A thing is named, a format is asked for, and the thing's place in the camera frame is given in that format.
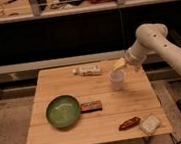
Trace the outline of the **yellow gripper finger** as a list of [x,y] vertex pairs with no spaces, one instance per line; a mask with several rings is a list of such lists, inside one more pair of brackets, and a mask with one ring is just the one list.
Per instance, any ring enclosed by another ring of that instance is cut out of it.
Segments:
[[125,65],[126,65],[126,59],[125,58],[120,58],[113,65],[113,71],[119,70],[119,69],[123,68]]

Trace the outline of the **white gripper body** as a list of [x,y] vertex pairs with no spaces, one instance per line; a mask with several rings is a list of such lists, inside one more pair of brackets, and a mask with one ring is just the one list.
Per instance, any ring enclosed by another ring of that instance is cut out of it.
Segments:
[[139,71],[141,69],[141,61],[139,61],[139,59],[133,55],[131,50],[126,51],[125,59],[129,65],[132,65],[135,67],[136,71]]

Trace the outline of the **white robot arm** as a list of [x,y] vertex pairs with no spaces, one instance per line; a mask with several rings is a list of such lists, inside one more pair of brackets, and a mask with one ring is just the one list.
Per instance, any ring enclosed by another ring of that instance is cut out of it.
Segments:
[[166,39],[168,28],[162,23],[144,23],[135,32],[136,40],[127,49],[112,70],[119,70],[127,64],[140,65],[146,60],[149,51],[156,52],[169,66],[181,76],[181,48]]

